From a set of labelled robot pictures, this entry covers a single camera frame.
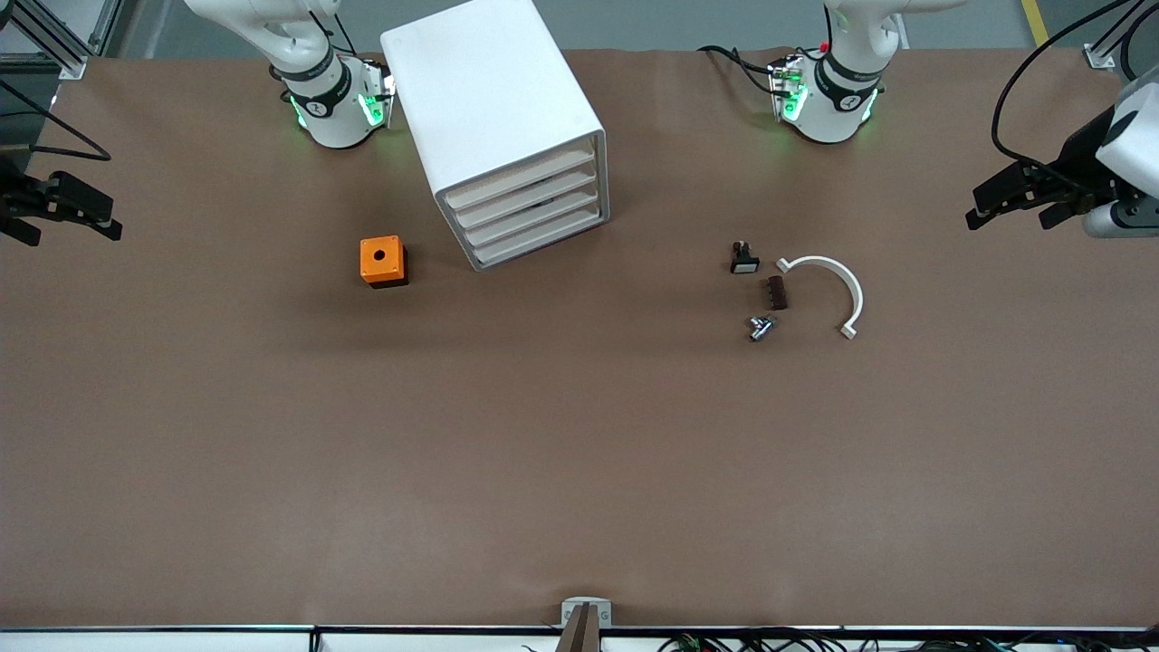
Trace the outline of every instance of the gray floor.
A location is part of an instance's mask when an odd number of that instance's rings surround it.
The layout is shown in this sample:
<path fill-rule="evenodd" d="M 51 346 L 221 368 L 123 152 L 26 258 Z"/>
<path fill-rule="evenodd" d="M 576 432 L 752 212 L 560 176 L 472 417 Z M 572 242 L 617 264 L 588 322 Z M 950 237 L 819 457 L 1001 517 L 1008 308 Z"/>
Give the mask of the gray floor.
<path fill-rule="evenodd" d="M 1143 8 L 1153 6 L 1159 0 L 1145 0 L 1143 7 L 1135 12 L 1132 16 L 1143 13 Z M 1047 24 L 1047 31 L 1057 34 L 1076 20 L 1094 12 L 1107 3 L 1107 0 L 1042 0 L 1042 21 Z M 1135 2 L 1128 2 L 1127 9 Z M 1089 25 L 1076 31 L 1071 36 L 1062 39 L 1062 45 L 1081 47 L 1084 43 L 1093 43 L 1099 36 L 1115 23 L 1118 16 L 1127 9 L 1117 9 L 1091 22 Z M 1130 24 L 1134 19 L 1129 19 L 1125 24 Z M 1143 74 L 1151 66 L 1159 64 L 1159 12 L 1152 14 L 1136 32 L 1131 39 L 1131 67 L 1135 72 Z"/>
<path fill-rule="evenodd" d="M 359 51 L 379 35 L 461 0 L 345 0 L 340 15 Z M 563 49 L 694 50 L 715 43 L 743 50 L 810 45 L 825 35 L 819 0 L 537 0 Z M 121 54 L 257 57 L 241 38 L 196 16 L 182 0 L 143 0 Z M 1019 0 L 972 0 L 940 14 L 906 17 L 914 47 L 1027 47 Z"/>

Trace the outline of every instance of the white bracket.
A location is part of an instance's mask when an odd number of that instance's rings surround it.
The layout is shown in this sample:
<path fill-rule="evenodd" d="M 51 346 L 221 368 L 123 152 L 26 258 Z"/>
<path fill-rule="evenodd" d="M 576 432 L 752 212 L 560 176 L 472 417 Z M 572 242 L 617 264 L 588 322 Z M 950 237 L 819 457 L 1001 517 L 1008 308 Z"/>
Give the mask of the white bracket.
<path fill-rule="evenodd" d="M 789 262 L 785 258 L 777 261 L 777 266 L 781 268 L 781 271 L 788 272 L 790 269 L 799 264 L 816 264 L 818 266 L 824 266 L 825 269 L 837 273 L 845 280 L 845 285 L 850 287 L 850 293 L 853 294 L 853 314 L 841 324 L 841 335 L 848 339 L 857 337 L 858 332 L 853 329 L 853 322 L 861 316 L 861 308 L 865 306 L 866 299 L 865 293 L 861 291 L 861 283 L 858 277 L 850 271 L 848 266 L 845 266 L 840 262 L 831 257 L 825 256 L 804 256 Z"/>
<path fill-rule="evenodd" d="M 584 602 L 590 602 L 591 608 L 596 610 L 599 615 L 599 629 L 607 629 L 612 627 L 612 601 L 604 598 L 568 598 L 560 606 L 560 627 L 568 623 L 568 618 L 571 617 L 571 610 L 582 607 Z"/>
<path fill-rule="evenodd" d="M 1086 57 L 1087 64 L 1094 69 L 1115 69 L 1115 57 L 1109 51 L 1095 52 L 1093 47 L 1091 43 L 1083 44 L 1083 56 Z"/>

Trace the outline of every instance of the yellow floor stripe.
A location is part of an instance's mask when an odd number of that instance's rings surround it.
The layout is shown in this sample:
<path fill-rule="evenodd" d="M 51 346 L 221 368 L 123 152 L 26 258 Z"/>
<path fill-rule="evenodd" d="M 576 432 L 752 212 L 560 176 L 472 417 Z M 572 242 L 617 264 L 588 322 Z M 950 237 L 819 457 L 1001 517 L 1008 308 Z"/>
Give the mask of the yellow floor stripe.
<path fill-rule="evenodd" d="M 1047 34 L 1047 24 L 1042 22 L 1038 1 L 1022 0 L 1022 10 L 1026 12 L 1026 22 L 1030 24 L 1030 34 L 1034 36 L 1035 45 L 1042 45 L 1050 38 L 1050 35 Z"/>

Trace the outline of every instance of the metal fitting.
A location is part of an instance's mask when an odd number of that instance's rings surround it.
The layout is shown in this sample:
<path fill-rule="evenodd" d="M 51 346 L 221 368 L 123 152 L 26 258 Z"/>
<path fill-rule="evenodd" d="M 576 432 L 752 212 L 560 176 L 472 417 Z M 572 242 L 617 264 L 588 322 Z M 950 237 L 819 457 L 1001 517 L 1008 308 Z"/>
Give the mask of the metal fitting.
<path fill-rule="evenodd" d="M 753 343 L 759 343 L 765 339 L 765 336 L 770 331 L 777 328 L 777 317 L 772 314 L 766 314 L 764 316 L 750 316 L 749 325 L 752 328 L 752 334 L 749 335 L 749 339 Z"/>

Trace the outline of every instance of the metal frame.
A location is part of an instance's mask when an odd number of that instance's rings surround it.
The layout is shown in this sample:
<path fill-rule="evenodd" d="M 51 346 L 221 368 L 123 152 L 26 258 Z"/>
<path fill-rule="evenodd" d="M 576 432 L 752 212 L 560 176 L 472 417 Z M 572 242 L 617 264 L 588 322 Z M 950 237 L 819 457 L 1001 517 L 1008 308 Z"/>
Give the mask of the metal frame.
<path fill-rule="evenodd" d="M 13 0 L 12 23 L 41 51 L 0 53 L 0 67 L 6 72 L 37 73 L 59 67 L 60 79 L 81 79 L 88 57 L 105 52 L 125 6 L 126 0 L 104 0 L 93 32 L 82 41 L 41 0 Z"/>
<path fill-rule="evenodd" d="M 12 22 L 60 66 L 60 79 L 83 76 L 88 57 L 96 54 L 39 0 L 15 0 Z"/>

